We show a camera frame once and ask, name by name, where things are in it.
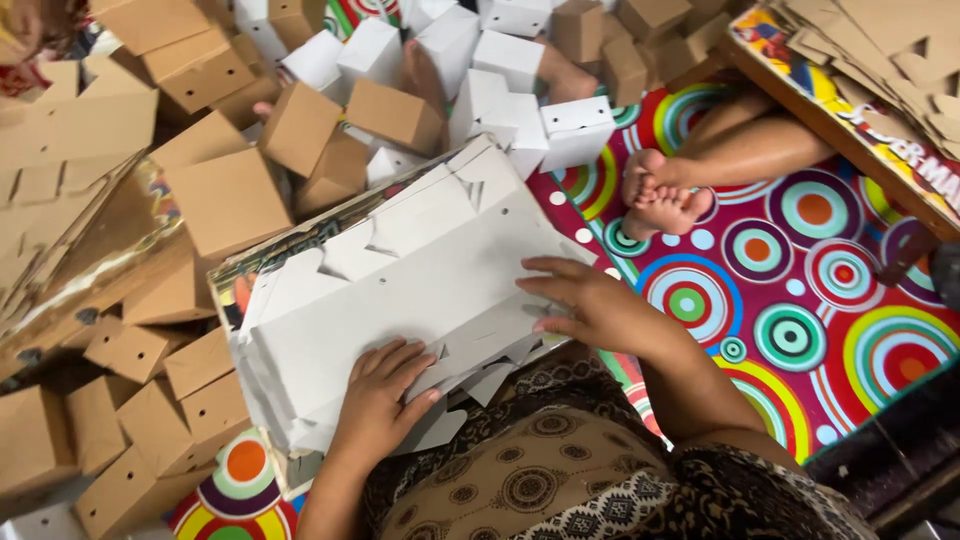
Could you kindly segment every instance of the white dot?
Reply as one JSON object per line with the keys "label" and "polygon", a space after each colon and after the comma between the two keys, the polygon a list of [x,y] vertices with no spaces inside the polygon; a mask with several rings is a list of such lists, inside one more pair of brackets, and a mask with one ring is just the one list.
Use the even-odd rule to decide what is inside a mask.
{"label": "white dot", "polygon": [[794,296],[803,296],[806,292],[806,285],[800,280],[787,280],[786,290]]}
{"label": "white dot", "polygon": [[837,440],[837,430],[831,426],[820,426],[817,428],[817,440],[822,444],[832,444]]}
{"label": "white dot", "polygon": [[697,229],[690,234],[690,241],[693,242],[693,247],[708,250],[713,247],[713,234],[706,229]]}
{"label": "white dot", "polygon": [[581,244],[589,244],[593,239],[593,234],[588,229],[581,229],[580,231],[577,231],[573,237],[576,238]]}

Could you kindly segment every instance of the colorful rug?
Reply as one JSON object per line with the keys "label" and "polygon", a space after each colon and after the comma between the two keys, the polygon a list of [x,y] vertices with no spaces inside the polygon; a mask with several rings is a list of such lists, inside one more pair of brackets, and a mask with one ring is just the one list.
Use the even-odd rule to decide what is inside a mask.
{"label": "colorful rug", "polygon": [[[624,160],[639,148],[672,154],[725,92],[653,92],[615,111],[619,129],[595,164],[528,185],[559,231],[604,255],[599,267],[688,328],[803,463],[955,359],[960,316],[938,302],[925,264],[897,288],[876,282],[873,270],[919,224],[842,159],[714,189],[713,208],[683,237],[624,236]],[[636,360],[602,357],[659,433]],[[168,520],[178,538],[292,539],[303,497],[279,496],[256,434],[219,461]]]}

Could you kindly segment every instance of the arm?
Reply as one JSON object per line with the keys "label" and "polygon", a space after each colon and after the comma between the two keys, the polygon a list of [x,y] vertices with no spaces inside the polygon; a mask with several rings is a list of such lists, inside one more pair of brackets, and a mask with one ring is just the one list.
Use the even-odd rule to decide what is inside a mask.
{"label": "arm", "polygon": [[520,288],[566,304],[573,313],[543,319],[539,330],[640,359],[657,422],[677,447],[721,442],[801,471],[767,434],[750,402],[680,323],[622,282],[581,262],[533,258],[524,260],[523,267],[551,276],[518,280]]}
{"label": "arm", "polygon": [[400,404],[414,379],[437,359],[422,353],[423,342],[396,339],[353,365],[330,450],[300,514],[298,540],[363,538],[360,502],[367,476],[440,399],[432,388]]}

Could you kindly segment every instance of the rug with circle pattern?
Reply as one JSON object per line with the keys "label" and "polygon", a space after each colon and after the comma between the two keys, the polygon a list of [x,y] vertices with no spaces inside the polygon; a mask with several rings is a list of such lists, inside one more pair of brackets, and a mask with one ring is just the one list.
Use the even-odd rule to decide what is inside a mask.
{"label": "rug with circle pattern", "polygon": [[[536,174],[528,185],[559,231],[689,330],[804,462],[955,359],[960,317],[937,301],[925,264],[897,288],[876,282],[873,271],[919,224],[842,159],[714,188],[713,207],[683,237],[624,236],[624,160],[640,148],[672,155],[726,92],[700,84],[650,93],[614,111],[619,129],[596,163]],[[636,360],[601,357],[661,434]],[[292,539],[304,497],[280,497],[255,431],[218,460],[217,473],[169,517],[178,538]]]}

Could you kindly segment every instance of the floor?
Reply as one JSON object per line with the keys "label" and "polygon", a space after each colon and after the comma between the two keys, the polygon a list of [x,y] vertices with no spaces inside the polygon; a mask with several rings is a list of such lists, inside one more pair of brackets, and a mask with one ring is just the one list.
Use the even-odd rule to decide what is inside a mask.
{"label": "floor", "polygon": [[[528,185],[558,230],[606,254],[600,267],[684,323],[803,463],[956,358],[960,316],[937,301],[923,265],[898,288],[874,280],[918,224],[845,160],[715,189],[716,204],[684,237],[626,238],[624,159],[638,148],[670,154],[727,91],[650,93],[614,111],[620,129],[595,165]],[[602,356],[659,432],[636,360]],[[303,498],[279,498],[256,434],[234,441],[220,462],[168,519],[178,538],[293,538]]]}

